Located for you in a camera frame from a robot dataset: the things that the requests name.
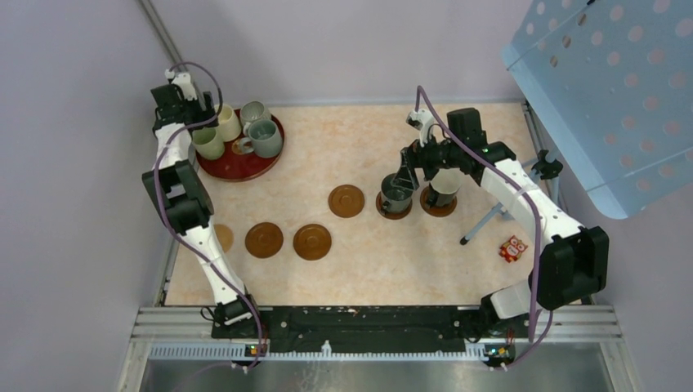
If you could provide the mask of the dark green mug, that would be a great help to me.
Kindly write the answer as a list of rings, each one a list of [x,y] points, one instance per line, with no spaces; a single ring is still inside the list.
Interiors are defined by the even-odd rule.
[[[381,182],[380,207],[383,215],[400,214],[411,206],[413,191],[403,185],[395,185],[395,173],[385,176]]]

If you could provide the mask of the small white cup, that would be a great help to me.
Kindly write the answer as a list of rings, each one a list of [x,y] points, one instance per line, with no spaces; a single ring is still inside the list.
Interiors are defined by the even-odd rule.
[[[448,207],[462,184],[462,173],[457,169],[440,169],[429,183],[427,205],[431,208]]]

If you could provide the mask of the pale green mug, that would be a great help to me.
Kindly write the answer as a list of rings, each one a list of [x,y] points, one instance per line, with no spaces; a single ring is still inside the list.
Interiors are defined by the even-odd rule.
[[[196,152],[207,160],[219,159],[225,153],[224,141],[213,127],[193,131],[192,144]]]

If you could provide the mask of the cream ceramic cup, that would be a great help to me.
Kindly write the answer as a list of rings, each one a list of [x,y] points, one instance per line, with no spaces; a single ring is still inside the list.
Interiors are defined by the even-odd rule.
[[[224,142],[236,140],[243,131],[243,127],[235,110],[228,104],[215,105],[217,115],[217,134]]]

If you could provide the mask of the grey ribbed cup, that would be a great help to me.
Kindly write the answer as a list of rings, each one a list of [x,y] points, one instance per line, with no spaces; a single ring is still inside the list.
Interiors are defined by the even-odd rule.
[[[271,119],[271,111],[261,101],[251,101],[245,104],[239,111],[239,119],[245,127],[261,119]]]

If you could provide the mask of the grey green mug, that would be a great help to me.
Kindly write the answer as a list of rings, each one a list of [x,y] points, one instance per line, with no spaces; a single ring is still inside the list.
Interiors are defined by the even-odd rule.
[[[271,119],[259,119],[247,124],[243,134],[244,137],[239,140],[239,151],[242,154],[274,158],[282,152],[284,139]]]

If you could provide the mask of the light brown wooden coaster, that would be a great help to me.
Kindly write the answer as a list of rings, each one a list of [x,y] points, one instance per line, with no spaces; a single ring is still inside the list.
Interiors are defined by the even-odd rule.
[[[275,255],[284,244],[281,228],[275,223],[261,222],[254,225],[246,234],[246,250],[256,258],[269,258]]]

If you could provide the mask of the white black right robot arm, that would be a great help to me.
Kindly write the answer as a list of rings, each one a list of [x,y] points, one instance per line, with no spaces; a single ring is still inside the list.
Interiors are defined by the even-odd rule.
[[[426,180],[445,169],[458,170],[496,197],[527,234],[537,237],[539,258],[527,280],[482,298],[479,324],[485,334],[502,336],[516,316],[555,310],[605,288],[606,232],[599,226],[587,228],[562,211],[502,141],[488,142],[477,109],[448,113],[452,135],[442,141],[432,134],[437,121],[429,110],[410,111],[406,122],[418,130],[419,138],[400,151],[400,168],[390,185],[412,193],[419,186],[417,169]]]

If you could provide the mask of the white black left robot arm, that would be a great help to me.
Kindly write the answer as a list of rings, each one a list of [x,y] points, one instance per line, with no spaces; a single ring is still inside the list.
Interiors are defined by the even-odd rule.
[[[262,316],[243,281],[229,269],[213,226],[212,200],[189,159],[191,131],[212,122],[211,94],[204,103],[186,98],[174,82],[151,90],[156,103],[153,133],[158,143],[153,168],[142,183],[160,219],[180,245],[190,250],[212,289],[212,321],[252,337],[262,327]]]

